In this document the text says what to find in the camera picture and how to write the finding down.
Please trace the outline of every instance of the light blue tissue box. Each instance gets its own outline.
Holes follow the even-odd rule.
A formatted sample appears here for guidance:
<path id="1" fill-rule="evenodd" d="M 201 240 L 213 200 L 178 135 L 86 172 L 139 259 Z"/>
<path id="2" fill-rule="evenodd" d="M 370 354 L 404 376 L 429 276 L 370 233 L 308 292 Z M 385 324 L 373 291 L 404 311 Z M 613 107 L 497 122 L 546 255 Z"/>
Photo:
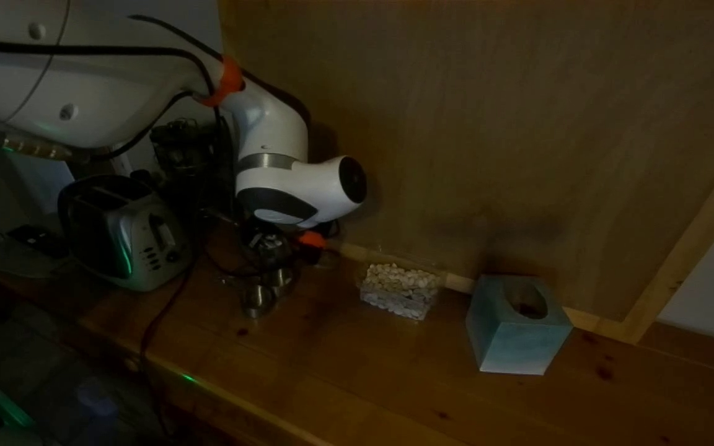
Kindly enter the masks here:
<path id="1" fill-rule="evenodd" d="M 543 280 L 480 276 L 465 330 L 480 371 L 541 376 L 573 324 Z"/>

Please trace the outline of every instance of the tissue box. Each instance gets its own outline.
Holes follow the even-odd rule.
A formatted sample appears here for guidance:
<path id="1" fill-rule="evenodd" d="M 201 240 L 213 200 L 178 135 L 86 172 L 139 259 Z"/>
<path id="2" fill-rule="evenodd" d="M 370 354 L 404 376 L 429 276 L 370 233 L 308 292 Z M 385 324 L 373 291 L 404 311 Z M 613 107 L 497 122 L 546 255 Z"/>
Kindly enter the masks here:
<path id="1" fill-rule="evenodd" d="M 480 371 L 546 375 L 573 324 L 543 280 L 480 276 L 465 330 Z"/>

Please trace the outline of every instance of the wooden table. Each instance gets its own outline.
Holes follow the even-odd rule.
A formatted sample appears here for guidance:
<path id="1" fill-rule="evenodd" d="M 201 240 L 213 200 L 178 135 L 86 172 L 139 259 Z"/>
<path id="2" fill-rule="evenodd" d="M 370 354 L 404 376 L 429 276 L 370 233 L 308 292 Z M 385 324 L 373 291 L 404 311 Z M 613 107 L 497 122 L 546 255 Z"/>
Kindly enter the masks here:
<path id="1" fill-rule="evenodd" d="M 657 328 L 628 346 L 575 333 L 547 376 L 479 375 L 444 292 L 423 322 L 359 303 L 361 266 L 302 267 L 278 308 L 248 319 L 237 283 L 199 263 L 147 360 L 168 400 L 243 444 L 714 444 L 714 342 Z M 90 276 L 2 280 L 139 351 L 178 283 L 148 296 Z"/>

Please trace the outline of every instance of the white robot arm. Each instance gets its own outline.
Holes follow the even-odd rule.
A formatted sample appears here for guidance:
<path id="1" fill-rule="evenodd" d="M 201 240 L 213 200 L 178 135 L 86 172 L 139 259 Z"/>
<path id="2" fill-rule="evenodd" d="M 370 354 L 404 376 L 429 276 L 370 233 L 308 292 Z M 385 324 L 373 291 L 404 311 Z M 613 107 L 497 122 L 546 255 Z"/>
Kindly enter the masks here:
<path id="1" fill-rule="evenodd" d="M 75 151 L 118 148 L 174 97 L 206 97 L 204 80 L 223 76 L 220 62 L 192 43 L 130 19 L 134 8 L 103 5 L 0 0 L 0 125 Z M 345 157 L 308 163 L 305 122 L 259 84 L 244 80 L 220 112 L 237 148 L 236 197 L 254 219 L 313 228 L 365 200 L 359 163 Z"/>

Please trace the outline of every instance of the toaster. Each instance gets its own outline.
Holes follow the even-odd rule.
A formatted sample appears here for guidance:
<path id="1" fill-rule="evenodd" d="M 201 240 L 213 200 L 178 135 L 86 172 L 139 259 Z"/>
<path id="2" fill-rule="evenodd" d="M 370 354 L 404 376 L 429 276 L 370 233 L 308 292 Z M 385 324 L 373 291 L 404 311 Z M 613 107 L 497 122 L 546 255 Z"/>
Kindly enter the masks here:
<path id="1" fill-rule="evenodd" d="M 153 291 L 191 263 L 181 223 L 140 182 L 127 177 L 75 182 L 60 192 L 57 213 L 75 259 L 118 287 Z"/>

